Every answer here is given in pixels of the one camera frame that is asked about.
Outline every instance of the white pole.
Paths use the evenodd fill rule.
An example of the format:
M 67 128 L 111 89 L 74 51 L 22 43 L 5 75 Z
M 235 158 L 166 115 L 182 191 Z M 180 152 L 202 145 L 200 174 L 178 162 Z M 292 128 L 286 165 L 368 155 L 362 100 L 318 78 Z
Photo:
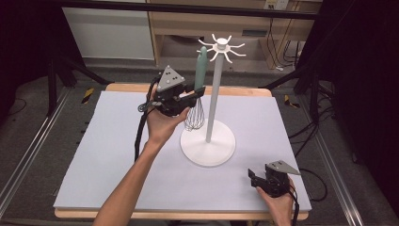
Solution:
M 212 85 L 212 96 L 211 96 L 211 106 L 209 108 L 209 118 L 208 118 L 208 128 L 206 131 L 206 142 L 211 142 L 212 130 L 214 129 L 214 120 L 215 120 L 215 112 L 216 112 L 216 103 L 217 96 L 219 95 L 219 87 L 220 87 L 220 78 L 222 76 L 223 69 L 223 54 L 217 54 L 215 61 L 215 70 L 214 70 L 214 82 Z

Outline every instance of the wooden table edge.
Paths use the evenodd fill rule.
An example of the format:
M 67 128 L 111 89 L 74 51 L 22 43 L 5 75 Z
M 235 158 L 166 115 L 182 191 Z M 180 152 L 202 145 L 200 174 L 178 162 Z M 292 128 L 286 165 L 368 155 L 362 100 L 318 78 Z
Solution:
M 60 209 L 56 208 L 58 218 L 96 218 L 98 211 L 89 209 Z M 298 220 L 308 218 L 308 211 L 299 211 Z M 194 211 L 135 211 L 131 218 L 142 219 L 198 219 L 198 220 L 269 220 L 272 219 L 267 212 L 194 212 Z
M 138 84 L 138 83 L 112 83 L 109 84 L 105 91 L 132 91 L 132 92 L 148 92 L 150 84 Z M 212 87 L 207 86 L 205 89 L 205 95 L 211 95 Z M 271 97 L 272 93 L 269 89 L 258 89 L 248 87 L 220 87 L 220 95 L 232 95 L 232 96 L 265 96 Z

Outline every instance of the green handle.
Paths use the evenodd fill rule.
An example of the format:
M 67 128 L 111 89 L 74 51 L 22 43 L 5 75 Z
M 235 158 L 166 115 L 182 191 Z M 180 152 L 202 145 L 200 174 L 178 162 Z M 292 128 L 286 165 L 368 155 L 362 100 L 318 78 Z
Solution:
M 205 80 L 205 74 L 208 64 L 208 57 L 206 56 L 206 47 L 202 46 L 200 48 L 199 56 L 197 58 L 197 67 L 196 67 L 196 83 L 194 86 L 194 90 L 203 87 L 203 81 Z

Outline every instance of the human hand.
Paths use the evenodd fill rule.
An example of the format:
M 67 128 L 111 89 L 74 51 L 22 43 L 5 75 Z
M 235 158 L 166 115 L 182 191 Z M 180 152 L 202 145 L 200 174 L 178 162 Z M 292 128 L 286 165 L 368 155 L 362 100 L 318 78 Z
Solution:
M 290 179 L 290 185 L 295 189 L 293 180 Z M 264 192 L 260 187 L 256 187 L 259 195 L 262 197 L 264 202 L 266 202 L 269 207 L 270 214 L 273 217 L 273 220 L 277 225 L 291 225 L 291 217 L 293 214 L 293 204 L 294 199 L 291 197 L 289 193 L 285 193 L 284 195 L 272 198 L 266 192 Z
M 149 142 L 156 145 L 164 145 L 168 139 L 172 136 L 176 126 L 185 121 L 187 118 L 188 111 L 190 110 L 187 107 L 185 110 L 180 113 L 180 115 L 176 117 L 169 117 L 162 114 L 153 106 L 148 109 L 149 115 L 147 117 L 147 125 L 149 130 Z

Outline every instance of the human arm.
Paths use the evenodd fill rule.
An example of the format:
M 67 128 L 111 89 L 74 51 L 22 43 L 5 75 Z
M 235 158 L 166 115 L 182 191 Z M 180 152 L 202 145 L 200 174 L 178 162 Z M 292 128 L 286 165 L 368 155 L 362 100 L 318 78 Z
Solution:
M 174 132 L 185 120 L 189 108 L 171 118 L 158 110 L 150 110 L 147 118 L 149 139 L 140 157 L 128 170 L 118 186 L 101 207 L 93 225 L 126 225 L 135 210 L 138 196 L 152 166 L 152 162 Z

